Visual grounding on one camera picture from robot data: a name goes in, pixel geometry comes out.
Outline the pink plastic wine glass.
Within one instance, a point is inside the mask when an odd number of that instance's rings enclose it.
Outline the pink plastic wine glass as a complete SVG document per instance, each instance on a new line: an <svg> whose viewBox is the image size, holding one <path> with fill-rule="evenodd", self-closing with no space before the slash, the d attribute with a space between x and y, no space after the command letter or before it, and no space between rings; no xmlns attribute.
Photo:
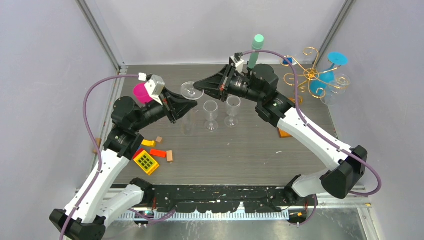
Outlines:
<svg viewBox="0 0 424 240"><path fill-rule="evenodd" d="M150 97L148 91L145 88L144 83L139 83L133 88L133 95L142 104L146 104L153 99Z"/></svg>

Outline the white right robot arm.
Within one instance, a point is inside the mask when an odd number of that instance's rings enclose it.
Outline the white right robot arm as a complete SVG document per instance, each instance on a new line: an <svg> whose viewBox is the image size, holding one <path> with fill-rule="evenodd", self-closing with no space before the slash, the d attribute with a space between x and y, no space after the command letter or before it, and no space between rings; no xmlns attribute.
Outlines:
<svg viewBox="0 0 424 240"><path fill-rule="evenodd" d="M365 172L365 166L356 158L365 161L368 152L360 145L342 145L297 111L295 103L278 92L278 82L279 77L270 65L256 65L245 75L227 64L193 86L222 102L230 95L255 102L255 111L262 120L290 134L321 160L325 170L297 175L285 186L288 203L299 205L305 197L321 193L344 199Z"/></svg>

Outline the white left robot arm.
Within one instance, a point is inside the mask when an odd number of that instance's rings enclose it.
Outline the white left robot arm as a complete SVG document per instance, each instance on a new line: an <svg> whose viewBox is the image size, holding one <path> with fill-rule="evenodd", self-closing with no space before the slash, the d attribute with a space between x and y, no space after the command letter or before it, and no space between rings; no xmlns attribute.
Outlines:
<svg viewBox="0 0 424 240"><path fill-rule="evenodd" d="M138 204L148 207L153 202L152 185L140 178L134 178L110 200L104 201L104 197L144 140L140 130L164 117L175 123L198 105L196 100L188 100L166 88L159 100L161 103L152 100L143 107L130 96L115 101L111 114L114 126L98 152L97 168L71 202L63 209L54 209L49 216L60 231L60 239L100 240L111 223L131 207Z"/></svg>

